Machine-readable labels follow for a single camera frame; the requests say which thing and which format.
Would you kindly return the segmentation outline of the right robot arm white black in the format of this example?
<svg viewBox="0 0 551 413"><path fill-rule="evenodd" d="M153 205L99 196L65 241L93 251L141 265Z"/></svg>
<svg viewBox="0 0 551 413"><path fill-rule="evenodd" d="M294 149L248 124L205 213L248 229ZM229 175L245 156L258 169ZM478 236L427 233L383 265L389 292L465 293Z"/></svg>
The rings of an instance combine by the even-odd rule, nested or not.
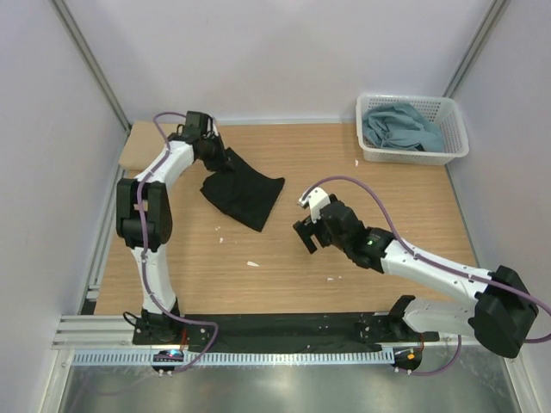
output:
<svg viewBox="0 0 551 413"><path fill-rule="evenodd" d="M388 320L391 336L406 341L425 332L473 337L494 354L513 359L528 342L538 315L529 291L513 269L464 266L421 250L392 232L369 227L342 201L301 201L308 211L295 231L309 252L334 246L360 268L414 280L446 296L430 301L403 296Z"/></svg>

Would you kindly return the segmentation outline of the black t shirt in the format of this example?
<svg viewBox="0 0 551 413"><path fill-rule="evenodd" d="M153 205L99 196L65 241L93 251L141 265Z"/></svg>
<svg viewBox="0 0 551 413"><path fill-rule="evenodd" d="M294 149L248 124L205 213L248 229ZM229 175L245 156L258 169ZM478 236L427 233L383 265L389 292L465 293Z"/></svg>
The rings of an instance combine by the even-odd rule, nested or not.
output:
<svg viewBox="0 0 551 413"><path fill-rule="evenodd" d="M239 223L261 232L283 189L285 178L269 178L253 169L232 148L226 150L232 170L208 176L201 193L214 207Z"/></svg>

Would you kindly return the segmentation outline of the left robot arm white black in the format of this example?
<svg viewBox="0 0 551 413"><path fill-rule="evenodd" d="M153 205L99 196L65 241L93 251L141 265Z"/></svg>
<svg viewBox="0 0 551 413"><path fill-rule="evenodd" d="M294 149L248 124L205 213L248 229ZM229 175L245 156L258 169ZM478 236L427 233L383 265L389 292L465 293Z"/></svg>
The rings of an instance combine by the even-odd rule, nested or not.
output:
<svg viewBox="0 0 551 413"><path fill-rule="evenodd" d="M139 269L144 301L142 317L153 322L152 333L165 344L176 342L183 324L210 326L180 316L170 283L167 244L172 233L169 190L193 163L210 171L231 170L232 164L216 131L167 140L154 161L133 179L122 178L116 189L115 226Z"/></svg>

